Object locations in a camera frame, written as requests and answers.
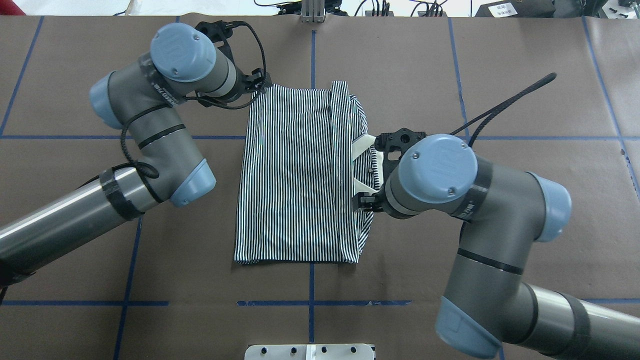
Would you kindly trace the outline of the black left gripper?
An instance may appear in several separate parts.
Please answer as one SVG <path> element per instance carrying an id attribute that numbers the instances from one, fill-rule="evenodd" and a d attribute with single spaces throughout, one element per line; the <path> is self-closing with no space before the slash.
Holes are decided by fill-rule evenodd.
<path id="1" fill-rule="evenodd" d="M 243 21 L 226 22 L 219 20 L 217 22 L 199 22 L 195 30 L 206 35 L 212 43 L 222 43 L 217 50 L 224 54 L 229 62 L 226 83 L 231 81 L 231 87 L 226 89 L 226 84 L 221 85 L 215 91 L 197 92 L 199 98 L 240 98 L 245 94 L 264 94 L 267 89 L 272 87 L 274 83 L 270 74 L 263 68 L 252 70 L 251 74 L 243 73 L 234 61 L 233 50 L 229 45 L 228 39 L 233 36 L 233 29 L 238 27 L 249 27 L 249 24 Z"/>

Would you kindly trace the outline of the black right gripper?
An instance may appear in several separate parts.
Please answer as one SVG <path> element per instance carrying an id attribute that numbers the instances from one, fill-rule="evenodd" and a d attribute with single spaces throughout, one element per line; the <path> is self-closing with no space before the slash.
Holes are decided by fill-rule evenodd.
<path id="1" fill-rule="evenodd" d="M 391 174 L 396 169 L 403 155 L 419 141 L 427 137 L 423 131 L 413 131 L 401 128 L 395 132 L 384 132 L 375 137 L 375 150 L 382 153 L 382 183 L 377 193 L 356 193 L 351 198 L 353 212 L 384 213 L 395 219 L 406 220 L 413 214 L 407 214 L 395 209 L 387 199 L 392 194 L 387 185 Z"/>

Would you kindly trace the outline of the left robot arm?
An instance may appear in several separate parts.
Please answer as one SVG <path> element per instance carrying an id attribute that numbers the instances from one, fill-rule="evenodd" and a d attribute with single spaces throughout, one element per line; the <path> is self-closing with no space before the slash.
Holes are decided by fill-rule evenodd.
<path id="1" fill-rule="evenodd" d="M 1 228 L 2 289 L 165 201 L 185 207 L 214 189 L 211 167 L 176 107 L 196 101 L 204 107 L 244 109 L 246 104 L 233 102 L 251 95 L 251 105 L 271 86 L 261 42 L 261 67 L 244 74 L 234 61 L 228 39 L 239 27 L 258 39 L 242 20 L 169 23 L 136 62 L 91 87 L 93 111 L 119 130 L 125 162 Z"/>

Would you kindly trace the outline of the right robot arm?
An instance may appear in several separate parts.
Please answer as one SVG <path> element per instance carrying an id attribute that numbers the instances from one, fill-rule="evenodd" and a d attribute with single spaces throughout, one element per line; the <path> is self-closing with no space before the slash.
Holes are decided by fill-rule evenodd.
<path id="1" fill-rule="evenodd" d="M 357 190 L 352 206 L 409 219 L 435 210 L 462 221 L 435 331 L 450 347 L 493 359 L 503 344 L 556 360 L 637 360 L 639 319 L 522 280 L 532 245 L 569 223 L 567 189 L 494 164 L 452 134 L 402 128 L 365 134 L 352 152 L 382 157 L 379 190 Z"/>

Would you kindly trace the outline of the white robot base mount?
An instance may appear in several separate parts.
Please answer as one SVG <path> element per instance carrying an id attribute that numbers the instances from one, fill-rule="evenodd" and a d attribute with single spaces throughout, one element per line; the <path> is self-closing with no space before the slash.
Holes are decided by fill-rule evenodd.
<path id="1" fill-rule="evenodd" d="M 247 347 L 245 360 L 375 360 L 373 344 L 254 344 Z"/>

